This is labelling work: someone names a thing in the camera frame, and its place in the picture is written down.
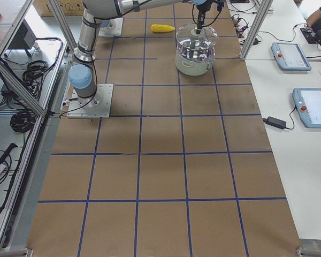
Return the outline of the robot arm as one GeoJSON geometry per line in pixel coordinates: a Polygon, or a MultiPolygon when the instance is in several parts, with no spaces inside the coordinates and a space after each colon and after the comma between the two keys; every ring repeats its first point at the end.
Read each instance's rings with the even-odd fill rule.
{"type": "Polygon", "coordinates": [[[74,49],[75,65],[68,73],[81,108],[96,106],[100,101],[97,79],[94,78],[94,51],[102,22],[174,3],[178,1],[82,1],[85,9],[80,37],[74,49]]]}

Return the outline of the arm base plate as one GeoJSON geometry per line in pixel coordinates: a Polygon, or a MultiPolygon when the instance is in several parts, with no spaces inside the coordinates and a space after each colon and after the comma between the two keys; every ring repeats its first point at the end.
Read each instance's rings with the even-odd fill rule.
{"type": "Polygon", "coordinates": [[[70,102],[66,116],[68,118],[109,118],[112,95],[113,84],[98,84],[93,99],[78,97],[74,89],[72,96],[77,99],[70,102]]]}
{"type": "Polygon", "coordinates": [[[120,37],[123,28],[123,18],[104,20],[98,33],[99,37],[120,37]]]}

